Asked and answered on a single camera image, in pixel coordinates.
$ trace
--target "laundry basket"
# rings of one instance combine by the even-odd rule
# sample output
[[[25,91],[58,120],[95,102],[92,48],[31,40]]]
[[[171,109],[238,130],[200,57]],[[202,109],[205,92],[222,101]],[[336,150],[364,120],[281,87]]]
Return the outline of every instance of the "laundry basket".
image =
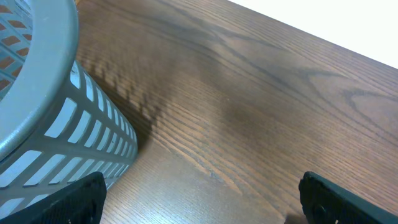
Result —
[[[137,139],[75,61],[73,0],[0,0],[0,39],[0,218],[94,171],[109,189]]]

